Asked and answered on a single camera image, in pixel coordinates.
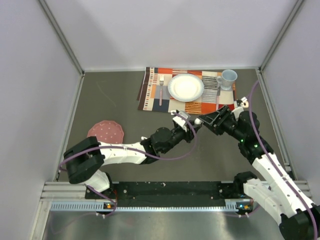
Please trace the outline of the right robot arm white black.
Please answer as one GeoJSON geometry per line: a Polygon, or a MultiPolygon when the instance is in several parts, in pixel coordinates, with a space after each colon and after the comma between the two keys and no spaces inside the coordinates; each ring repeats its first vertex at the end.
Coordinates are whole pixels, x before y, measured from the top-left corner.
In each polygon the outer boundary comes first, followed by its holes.
{"type": "Polygon", "coordinates": [[[260,136],[260,122],[252,111],[231,111],[225,105],[200,115],[196,121],[217,136],[224,133],[238,141],[240,153],[268,183],[264,186],[252,172],[234,178],[233,192],[254,199],[277,223],[285,240],[317,240],[320,207],[307,197],[280,164],[274,150],[260,136]]]}

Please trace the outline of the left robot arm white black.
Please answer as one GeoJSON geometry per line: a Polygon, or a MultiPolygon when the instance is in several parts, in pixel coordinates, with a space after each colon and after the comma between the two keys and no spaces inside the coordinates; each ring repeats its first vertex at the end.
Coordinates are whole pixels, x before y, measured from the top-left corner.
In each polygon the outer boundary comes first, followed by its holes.
{"type": "Polygon", "coordinates": [[[90,136],[68,149],[61,166],[65,166],[70,184],[85,184],[102,198],[109,198],[114,191],[111,177],[100,170],[112,164],[148,165],[161,159],[181,141],[196,140],[200,125],[191,121],[185,126],[174,125],[173,129],[158,128],[150,137],[133,144],[99,142],[90,136]]]}

